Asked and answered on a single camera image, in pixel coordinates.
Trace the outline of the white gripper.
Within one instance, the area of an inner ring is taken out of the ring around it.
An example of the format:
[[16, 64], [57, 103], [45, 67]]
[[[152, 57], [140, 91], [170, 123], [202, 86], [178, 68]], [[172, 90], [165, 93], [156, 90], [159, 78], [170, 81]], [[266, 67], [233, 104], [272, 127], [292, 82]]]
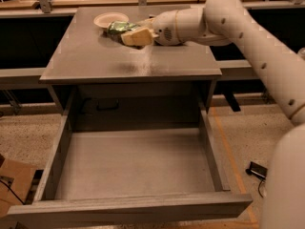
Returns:
[[153, 43], [153, 40], [163, 46], [174, 46], [180, 43], [176, 32], [176, 10], [165, 11], [154, 19], [148, 18], [137, 22], [140, 27], [134, 31], [127, 31], [121, 35], [126, 46], [143, 47]]

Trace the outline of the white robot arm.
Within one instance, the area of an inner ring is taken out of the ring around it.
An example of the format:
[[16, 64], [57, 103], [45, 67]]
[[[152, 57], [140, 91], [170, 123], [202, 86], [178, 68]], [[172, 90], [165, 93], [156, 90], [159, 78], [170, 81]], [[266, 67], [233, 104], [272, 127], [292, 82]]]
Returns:
[[261, 27], [240, 0], [166, 11], [121, 35], [126, 46], [234, 43], [294, 127], [276, 144], [260, 229], [305, 229], [305, 60]]

